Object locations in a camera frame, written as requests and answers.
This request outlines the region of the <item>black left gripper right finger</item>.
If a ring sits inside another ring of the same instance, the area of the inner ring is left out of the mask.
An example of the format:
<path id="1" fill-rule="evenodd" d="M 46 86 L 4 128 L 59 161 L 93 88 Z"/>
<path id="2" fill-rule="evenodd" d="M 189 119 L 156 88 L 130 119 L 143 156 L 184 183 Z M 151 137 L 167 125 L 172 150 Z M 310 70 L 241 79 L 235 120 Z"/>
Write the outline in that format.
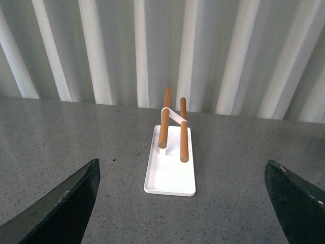
<path id="1" fill-rule="evenodd" d="M 265 184 L 289 243 L 324 243 L 324 191 L 269 160 Z"/>

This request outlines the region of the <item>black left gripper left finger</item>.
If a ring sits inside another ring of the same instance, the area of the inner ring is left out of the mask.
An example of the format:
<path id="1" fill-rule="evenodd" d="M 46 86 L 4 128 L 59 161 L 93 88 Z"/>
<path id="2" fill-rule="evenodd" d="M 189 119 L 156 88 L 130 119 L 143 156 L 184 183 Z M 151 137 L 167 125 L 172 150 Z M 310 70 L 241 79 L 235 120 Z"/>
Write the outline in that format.
<path id="1" fill-rule="evenodd" d="M 1 226 L 1 243 L 81 243 L 100 184 L 93 159 Z"/>

